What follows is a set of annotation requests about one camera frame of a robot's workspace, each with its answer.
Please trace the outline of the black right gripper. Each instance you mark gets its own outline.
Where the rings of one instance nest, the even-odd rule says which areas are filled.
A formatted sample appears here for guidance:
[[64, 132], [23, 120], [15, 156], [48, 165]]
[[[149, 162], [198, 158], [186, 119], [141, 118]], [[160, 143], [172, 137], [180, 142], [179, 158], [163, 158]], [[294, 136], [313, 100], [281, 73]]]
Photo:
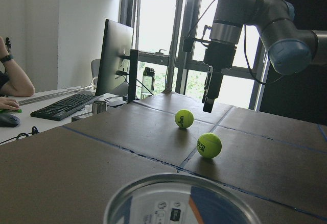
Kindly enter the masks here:
[[205, 50], [203, 62], [210, 66], [205, 80], [205, 92], [202, 102], [204, 112], [212, 112], [213, 99], [219, 95], [223, 73], [222, 69], [231, 69], [236, 46], [211, 41]]

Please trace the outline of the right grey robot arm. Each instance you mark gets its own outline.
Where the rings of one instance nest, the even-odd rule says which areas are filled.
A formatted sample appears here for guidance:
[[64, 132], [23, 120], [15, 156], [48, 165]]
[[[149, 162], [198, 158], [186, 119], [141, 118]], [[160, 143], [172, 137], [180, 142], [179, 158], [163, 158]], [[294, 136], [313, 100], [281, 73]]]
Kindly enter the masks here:
[[211, 112], [219, 95], [223, 69], [230, 69], [243, 26], [255, 26], [274, 69], [282, 75], [308, 65], [326, 65], [326, 32], [299, 30], [294, 8], [284, 0], [218, 0], [203, 62], [209, 73], [203, 110]]

